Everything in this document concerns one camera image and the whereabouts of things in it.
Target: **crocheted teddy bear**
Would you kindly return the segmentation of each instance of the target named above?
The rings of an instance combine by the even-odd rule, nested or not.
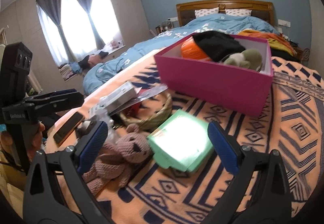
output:
[[[83,174],[93,195],[111,180],[118,177],[119,187],[124,187],[132,174],[132,165],[142,163],[151,155],[146,137],[139,133],[137,124],[126,128],[127,135],[117,140],[116,145],[105,143],[89,172]]]

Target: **human hand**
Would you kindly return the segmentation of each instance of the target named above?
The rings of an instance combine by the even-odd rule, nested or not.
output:
[[[35,134],[33,141],[32,141],[32,147],[27,149],[27,156],[30,161],[33,160],[35,153],[37,150],[41,148],[42,145],[42,132],[45,130],[45,125],[43,125],[41,122],[39,123],[38,126],[38,131]],[[13,144],[13,140],[11,135],[7,131],[3,131],[0,134],[0,143],[4,151],[7,153],[11,154],[11,146]]]

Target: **teddy bear's head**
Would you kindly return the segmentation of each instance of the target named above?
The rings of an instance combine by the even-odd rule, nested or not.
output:
[[[146,137],[139,133],[137,124],[130,124],[126,128],[127,135],[116,142],[116,149],[129,163],[141,163],[151,155]]]

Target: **blue gripper pad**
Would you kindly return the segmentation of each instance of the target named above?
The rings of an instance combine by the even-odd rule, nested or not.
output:
[[[226,140],[226,136],[224,135],[225,132],[223,130],[221,131],[218,126],[220,127],[219,124],[214,122],[208,124],[208,137],[226,171],[235,176],[239,172],[238,157]]]
[[[100,149],[102,148],[107,136],[108,136],[108,126],[105,122],[100,122],[100,124],[96,125],[89,135],[92,134],[92,137],[83,148],[79,155],[79,164],[77,168],[77,172],[83,175],[85,172],[88,172],[97,158]]]

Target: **open box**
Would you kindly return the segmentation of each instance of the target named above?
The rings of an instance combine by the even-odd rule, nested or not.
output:
[[[211,61],[182,58],[181,45],[192,35],[155,54],[161,81],[172,90],[258,117],[273,80],[268,41],[231,35],[246,49],[259,50],[262,55],[262,69],[256,72]]]

